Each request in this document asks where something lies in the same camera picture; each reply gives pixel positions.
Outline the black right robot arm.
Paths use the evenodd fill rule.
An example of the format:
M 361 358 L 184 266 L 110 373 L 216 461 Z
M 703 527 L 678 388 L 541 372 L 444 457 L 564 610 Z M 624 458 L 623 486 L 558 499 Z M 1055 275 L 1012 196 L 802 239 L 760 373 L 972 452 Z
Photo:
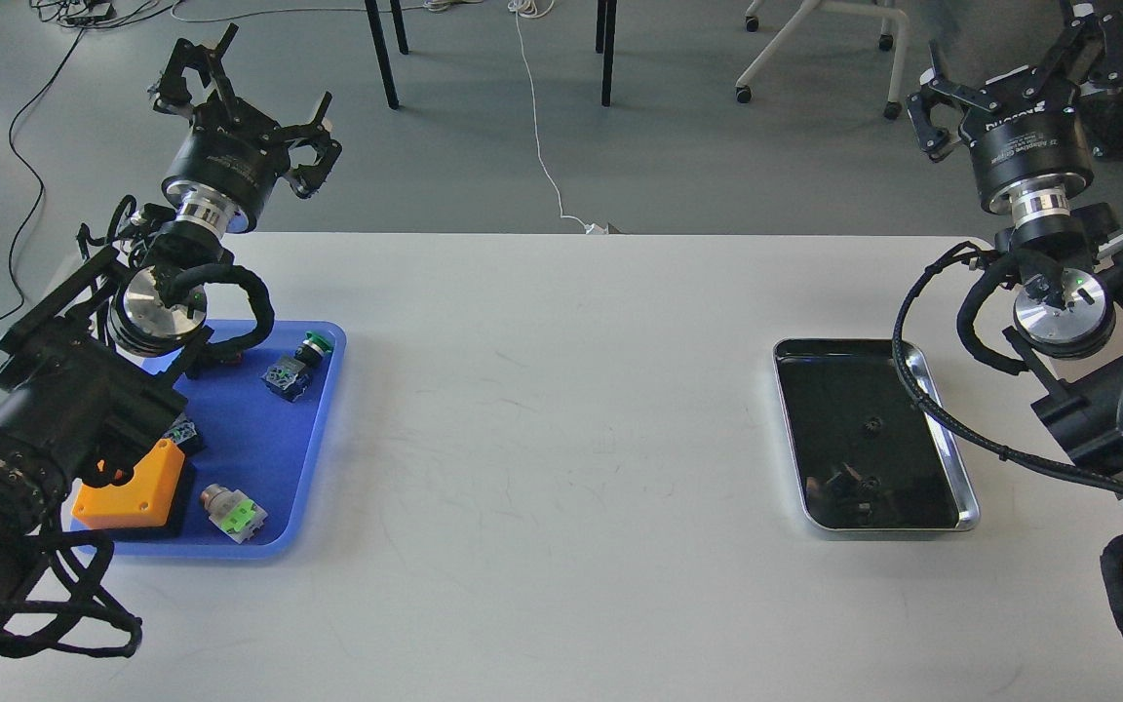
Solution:
M 966 148 L 982 209 L 1012 224 L 990 250 L 962 243 L 924 268 L 893 323 L 891 356 L 912 403 L 955 436 L 1035 474 L 1123 498 L 1123 250 L 1110 247 L 1119 221 L 1105 203 L 1072 206 L 1095 177 L 1077 102 L 1123 92 L 1123 15 L 1069 1 L 1061 13 L 1042 60 L 980 86 L 950 80 L 939 46 L 930 48 L 931 66 L 909 95 L 919 148 L 933 163 Z M 982 436 L 910 376 L 910 307 L 958 263 L 982 271 L 955 314 L 964 350 L 1041 382 L 1046 394 L 1032 408 L 1066 462 Z M 1101 553 L 1101 574 L 1123 639 L 1123 536 Z

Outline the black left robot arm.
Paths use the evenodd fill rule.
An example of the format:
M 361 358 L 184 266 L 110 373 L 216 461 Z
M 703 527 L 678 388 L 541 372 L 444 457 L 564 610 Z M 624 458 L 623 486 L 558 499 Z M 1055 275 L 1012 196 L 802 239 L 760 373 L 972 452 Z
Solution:
M 313 197 L 340 156 L 325 94 L 282 125 L 232 89 L 228 25 L 209 46 L 179 39 L 153 108 L 188 137 L 165 204 L 117 209 L 95 253 L 0 337 L 0 656 L 61 650 L 129 657 L 141 619 L 108 594 L 113 543 L 66 530 L 75 485 L 121 486 L 186 409 L 184 373 L 240 359 L 275 328 L 266 284 L 223 248 L 258 225 L 277 182 Z

